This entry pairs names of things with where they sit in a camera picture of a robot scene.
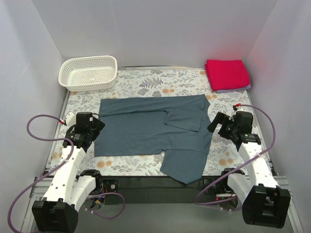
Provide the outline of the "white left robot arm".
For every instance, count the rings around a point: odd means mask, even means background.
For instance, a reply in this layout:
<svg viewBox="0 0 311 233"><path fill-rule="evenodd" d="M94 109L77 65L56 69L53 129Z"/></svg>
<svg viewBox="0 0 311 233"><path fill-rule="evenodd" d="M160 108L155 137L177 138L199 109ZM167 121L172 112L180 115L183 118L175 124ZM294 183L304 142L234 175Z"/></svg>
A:
<svg viewBox="0 0 311 233"><path fill-rule="evenodd" d="M87 150L105 124L92 112L68 113L65 124L69 129L63 139L60 168L42 200L35 201L32 213L41 233L72 233L78 224L78 212L89 194L103 190L100 172L78 168Z"/></svg>

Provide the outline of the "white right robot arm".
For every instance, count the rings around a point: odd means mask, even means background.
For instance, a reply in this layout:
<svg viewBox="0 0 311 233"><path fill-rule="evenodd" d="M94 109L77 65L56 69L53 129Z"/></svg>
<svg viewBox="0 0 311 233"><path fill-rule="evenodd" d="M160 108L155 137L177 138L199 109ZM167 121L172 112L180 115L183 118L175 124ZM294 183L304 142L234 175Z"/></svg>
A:
<svg viewBox="0 0 311 233"><path fill-rule="evenodd" d="M245 162L248 178L239 169L228 171L227 185L242 203L242 217L246 224L283 228L291 195L274 179L261 150L261 140L252 133L253 115L237 110L228 116L218 112L208 130L212 133L221 125L218 134L232 141Z"/></svg>

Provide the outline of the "dark teal t shirt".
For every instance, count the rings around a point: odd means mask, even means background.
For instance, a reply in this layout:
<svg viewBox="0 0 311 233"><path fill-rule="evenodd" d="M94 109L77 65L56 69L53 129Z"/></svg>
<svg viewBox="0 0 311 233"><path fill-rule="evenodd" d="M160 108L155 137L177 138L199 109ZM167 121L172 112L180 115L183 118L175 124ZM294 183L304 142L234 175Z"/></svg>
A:
<svg viewBox="0 0 311 233"><path fill-rule="evenodd" d="M212 134L205 95L103 99L104 129L94 155L132 156L164 153L160 171L185 184L201 179Z"/></svg>

